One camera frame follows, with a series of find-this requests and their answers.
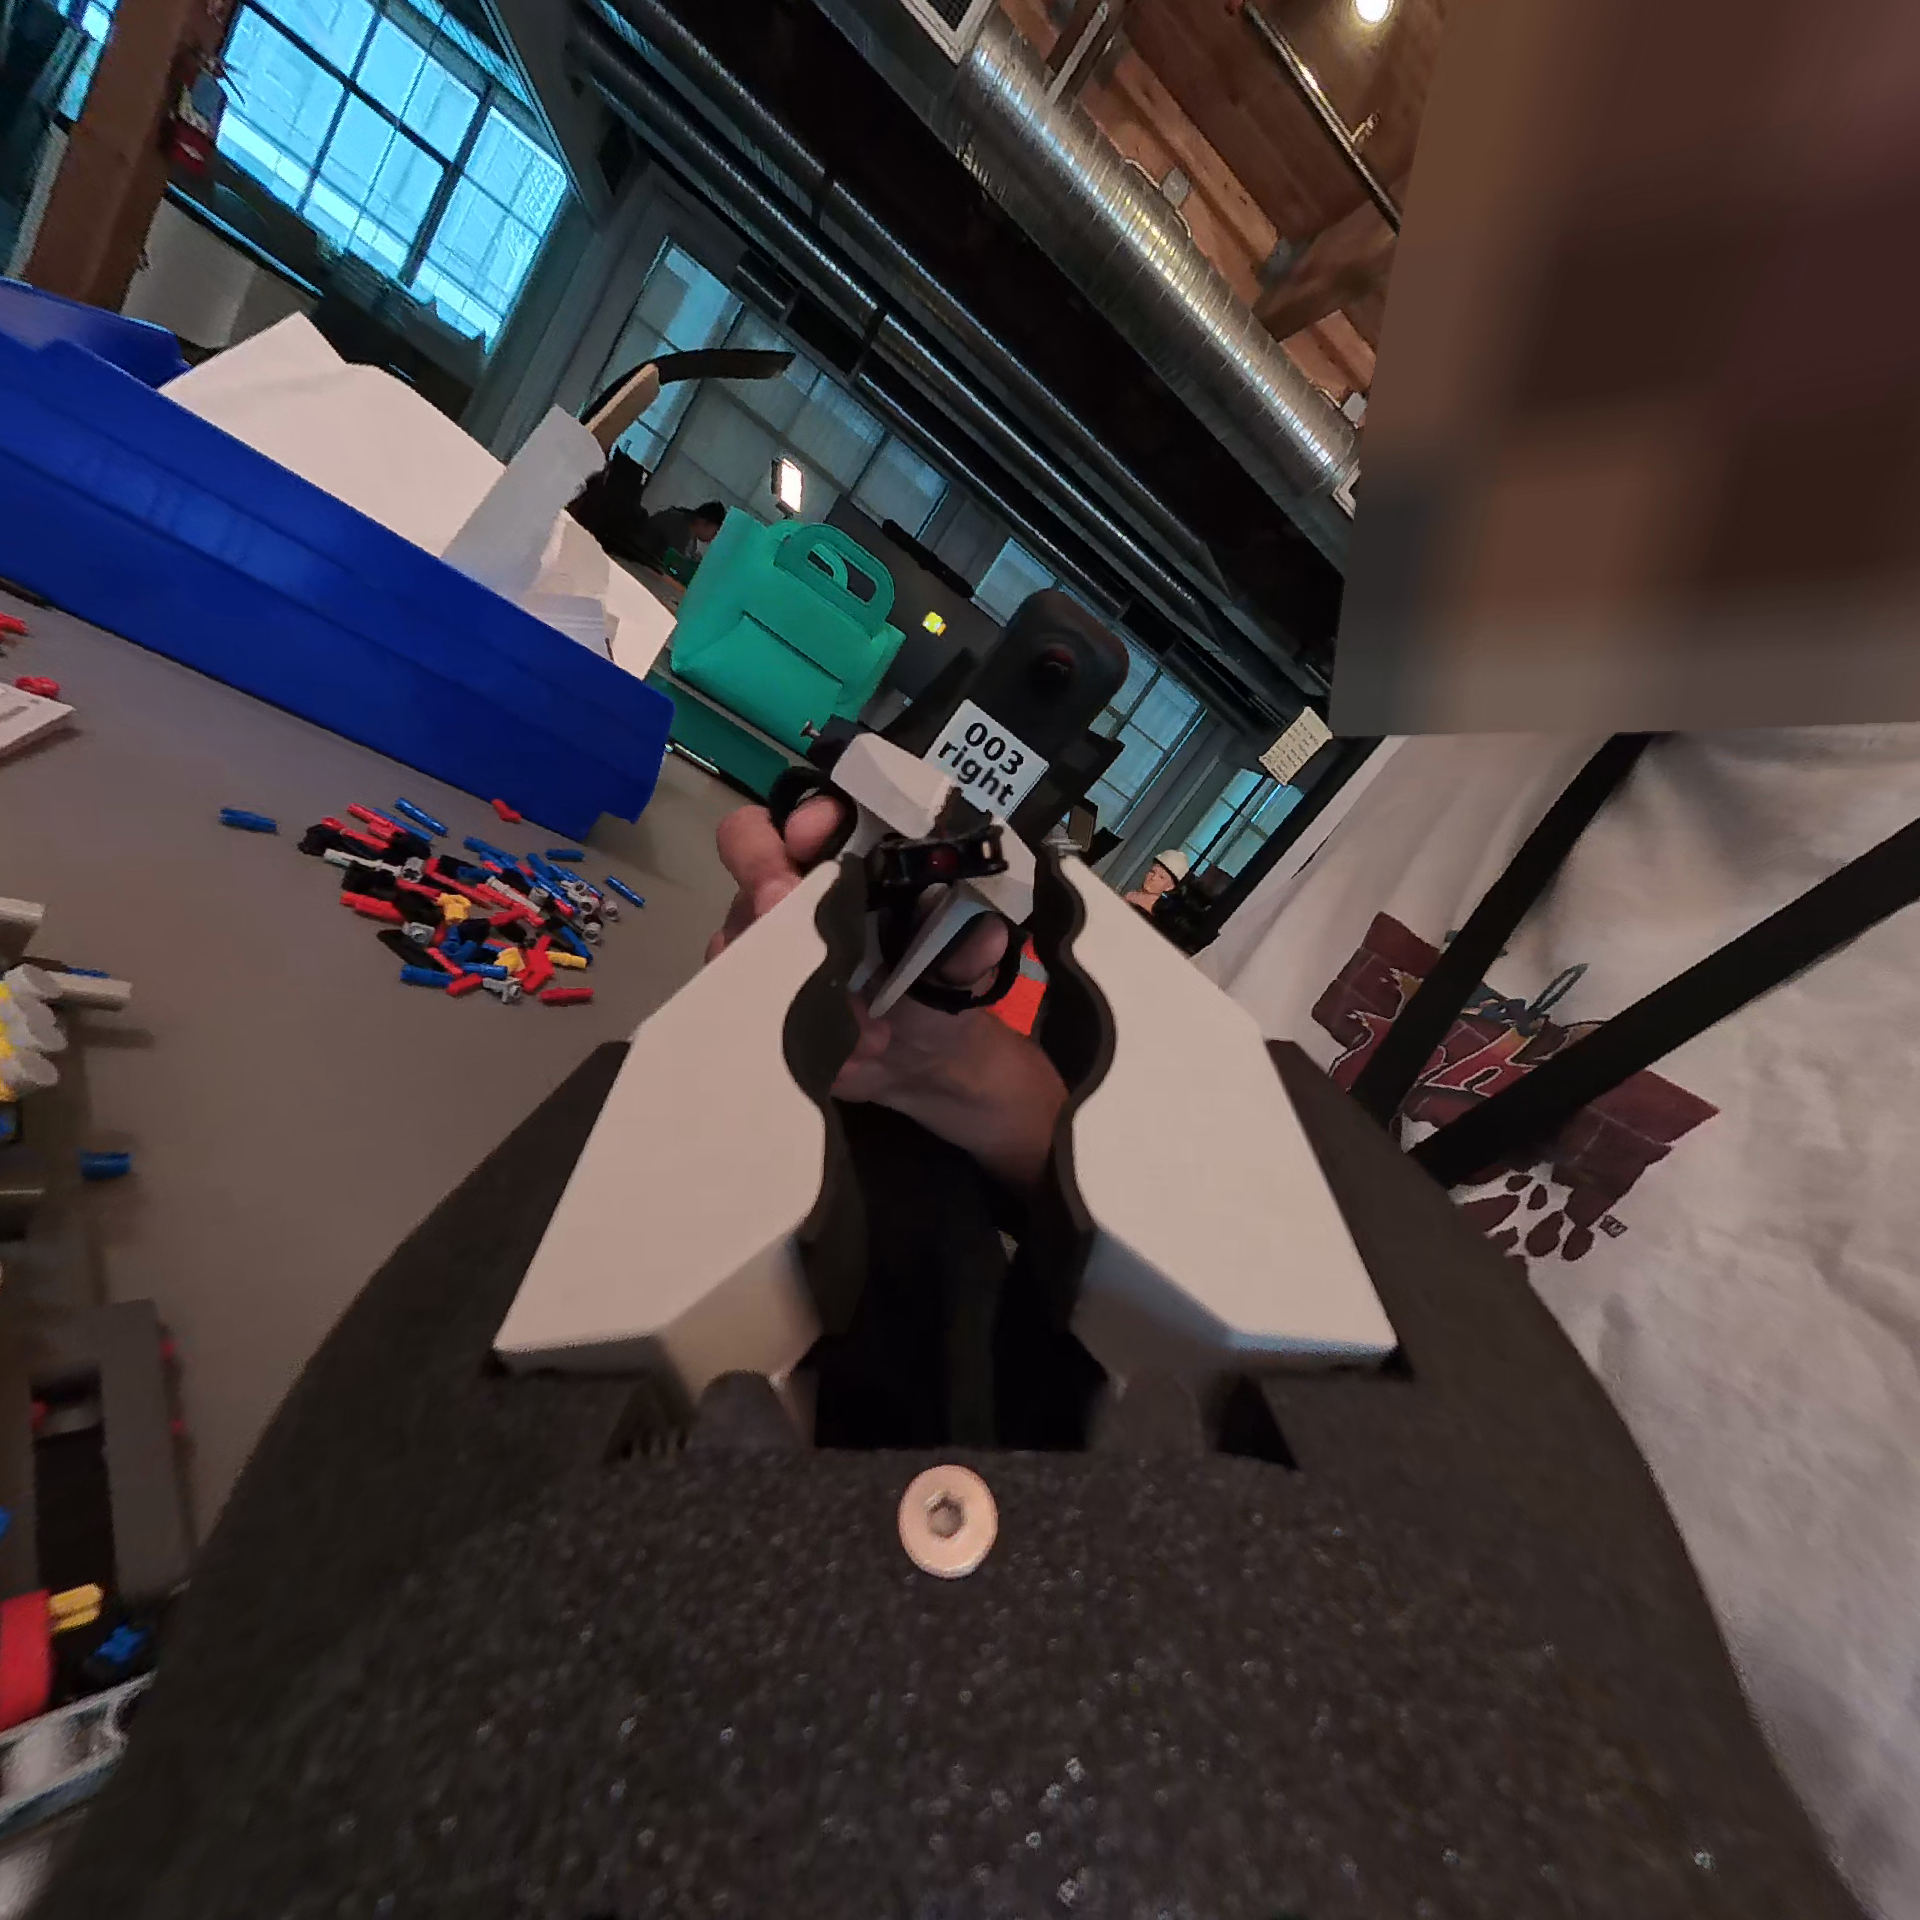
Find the silver ventilation duct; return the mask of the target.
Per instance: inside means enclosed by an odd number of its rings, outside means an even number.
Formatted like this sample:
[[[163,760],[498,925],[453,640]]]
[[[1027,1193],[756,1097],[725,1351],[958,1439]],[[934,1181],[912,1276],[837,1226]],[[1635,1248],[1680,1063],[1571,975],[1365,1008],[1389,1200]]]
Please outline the silver ventilation duct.
[[[997,5],[931,119],[1072,289],[1339,561],[1353,531],[1355,428],[1093,117],[1050,98],[1045,67]]]

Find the person's right hand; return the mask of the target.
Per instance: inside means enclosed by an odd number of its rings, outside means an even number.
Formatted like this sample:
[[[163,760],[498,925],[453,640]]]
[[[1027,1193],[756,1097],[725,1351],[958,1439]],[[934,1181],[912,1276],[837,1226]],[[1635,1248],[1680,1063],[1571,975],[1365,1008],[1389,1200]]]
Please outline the person's right hand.
[[[852,812],[825,791],[774,825],[758,804],[733,809],[716,831],[716,853],[733,880],[733,898],[705,948],[716,961],[752,924],[771,914],[803,880],[837,858],[852,834]],[[1028,1192],[1043,1175],[1066,1083],[1045,1051],[992,1010],[946,1015],[898,999],[875,1015],[849,1002],[854,1047],[833,1090],[900,1114],[964,1149],[1002,1186]]]

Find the long lego chassis assembly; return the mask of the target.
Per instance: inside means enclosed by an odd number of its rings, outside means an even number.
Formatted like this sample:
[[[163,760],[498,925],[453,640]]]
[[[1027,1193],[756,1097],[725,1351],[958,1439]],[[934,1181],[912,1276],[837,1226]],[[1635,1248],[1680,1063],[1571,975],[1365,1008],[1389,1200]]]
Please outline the long lego chassis assembly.
[[[50,1185],[28,1105],[60,1083],[61,1017],[121,1012],[131,986],[30,956],[43,911],[5,898],[5,1251]],[[153,1672],[193,1528],[177,1348],[153,1304],[5,1304],[2,1731]]]

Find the blue plastic bin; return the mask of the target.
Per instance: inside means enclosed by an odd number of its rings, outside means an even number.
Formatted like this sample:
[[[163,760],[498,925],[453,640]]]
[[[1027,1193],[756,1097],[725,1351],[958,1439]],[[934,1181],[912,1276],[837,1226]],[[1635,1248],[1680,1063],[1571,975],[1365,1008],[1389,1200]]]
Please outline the blue plastic bin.
[[[673,704],[189,413],[177,339],[5,280],[2,575],[538,825],[636,823]]]

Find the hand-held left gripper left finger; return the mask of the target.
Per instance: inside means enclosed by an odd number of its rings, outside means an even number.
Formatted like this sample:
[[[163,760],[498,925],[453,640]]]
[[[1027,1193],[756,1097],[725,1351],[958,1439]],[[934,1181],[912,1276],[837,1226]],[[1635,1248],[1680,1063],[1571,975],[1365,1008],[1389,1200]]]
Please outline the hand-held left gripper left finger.
[[[833,1083],[857,1040],[854,863],[652,1012],[497,1337],[517,1375],[782,1378],[857,1315],[867,1205]]]

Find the pile of mixed lego pieces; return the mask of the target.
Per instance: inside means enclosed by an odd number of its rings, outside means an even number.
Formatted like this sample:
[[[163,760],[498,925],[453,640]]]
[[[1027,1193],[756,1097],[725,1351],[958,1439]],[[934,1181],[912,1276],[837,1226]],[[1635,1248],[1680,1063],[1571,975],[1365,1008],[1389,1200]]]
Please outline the pile of mixed lego pieces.
[[[453,837],[409,801],[353,802],[298,831],[293,849],[329,871],[339,907],[373,928],[401,986],[445,1002],[592,1007],[609,931],[648,906],[629,880],[589,875],[582,849]]]

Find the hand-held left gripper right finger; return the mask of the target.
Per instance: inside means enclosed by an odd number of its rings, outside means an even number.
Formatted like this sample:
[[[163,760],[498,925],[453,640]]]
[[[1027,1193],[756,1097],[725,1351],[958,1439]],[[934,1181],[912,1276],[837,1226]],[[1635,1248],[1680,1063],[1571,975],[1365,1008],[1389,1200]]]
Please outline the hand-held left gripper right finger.
[[[1068,1100],[1046,1306],[1115,1380],[1377,1370],[1396,1332],[1254,1020],[1084,863],[1046,863],[1040,1044]]]

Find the person's torso in white shirt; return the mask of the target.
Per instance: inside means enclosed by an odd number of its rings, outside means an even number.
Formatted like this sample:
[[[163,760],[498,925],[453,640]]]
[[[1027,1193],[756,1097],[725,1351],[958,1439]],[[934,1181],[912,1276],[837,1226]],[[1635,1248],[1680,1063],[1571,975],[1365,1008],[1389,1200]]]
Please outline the person's torso in white shirt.
[[[1916,724],[1414,737],[1203,971],[1571,1335],[1875,1916],[1918,1890]]]

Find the brown wooden post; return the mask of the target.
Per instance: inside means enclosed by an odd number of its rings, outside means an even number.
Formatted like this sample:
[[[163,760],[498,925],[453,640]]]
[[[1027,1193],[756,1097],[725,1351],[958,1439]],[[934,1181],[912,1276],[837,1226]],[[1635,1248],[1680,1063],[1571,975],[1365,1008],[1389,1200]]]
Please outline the brown wooden post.
[[[38,218],[24,280],[120,311],[172,175],[181,87],[219,56],[229,2],[124,2]]]

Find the large paned window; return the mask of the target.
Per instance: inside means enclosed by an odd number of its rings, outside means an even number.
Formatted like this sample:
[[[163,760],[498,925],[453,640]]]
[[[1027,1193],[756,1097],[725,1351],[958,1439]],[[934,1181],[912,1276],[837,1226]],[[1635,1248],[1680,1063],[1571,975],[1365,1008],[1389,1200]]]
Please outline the large paned window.
[[[485,5],[244,2],[219,152],[332,256],[492,352],[569,202]]]

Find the teal carrier box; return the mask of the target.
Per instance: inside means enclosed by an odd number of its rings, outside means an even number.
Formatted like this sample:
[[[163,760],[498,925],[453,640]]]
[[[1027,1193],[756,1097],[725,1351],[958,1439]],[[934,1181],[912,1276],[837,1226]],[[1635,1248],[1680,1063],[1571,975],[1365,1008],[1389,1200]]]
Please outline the teal carrier box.
[[[731,509],[680,605],[666,659],[674,746],[754,801],[830,722],[854,722],[902,647],[896,581],[822,522]]]

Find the small black lego connector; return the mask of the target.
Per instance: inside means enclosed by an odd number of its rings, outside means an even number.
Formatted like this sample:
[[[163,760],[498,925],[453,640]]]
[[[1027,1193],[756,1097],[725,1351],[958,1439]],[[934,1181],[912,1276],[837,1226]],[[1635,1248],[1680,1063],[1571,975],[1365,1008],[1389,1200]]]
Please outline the small black lego connector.
[[[908,911],[917,906],[928,892],[934,890],[954,890],[958,884],[969,883],[969,879],[980,873],[994,873],[1000,863],[994,858],[997,847],[989,839],[992,823],[977,825],[971,831],[948,831],[948,833],[932,833],[923,837],[902,837],[898,833],[885,834],[877,847],[864,855],[864,883],[867,883],[867,900],[872,912],[882,911]],[[923,847],[926,841],[950,839],[966,850],[966,871],[958,883],[950,884],[932,884],[921,887],[918,875],[908,864],[909,849]]]

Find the crumpled white paper bag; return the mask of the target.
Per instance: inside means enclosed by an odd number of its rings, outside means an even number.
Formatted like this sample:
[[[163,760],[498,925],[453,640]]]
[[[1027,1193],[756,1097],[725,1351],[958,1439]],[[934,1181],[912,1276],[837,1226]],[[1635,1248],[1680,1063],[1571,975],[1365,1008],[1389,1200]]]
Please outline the crumpled white paper bag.
[[[609,479],[618,432],[659,388],[644,368],[589,420],[554,407],[505,464],[396,376],[347,363],[307,319],[161,391],[641,680],[676,617],[572,506]]]

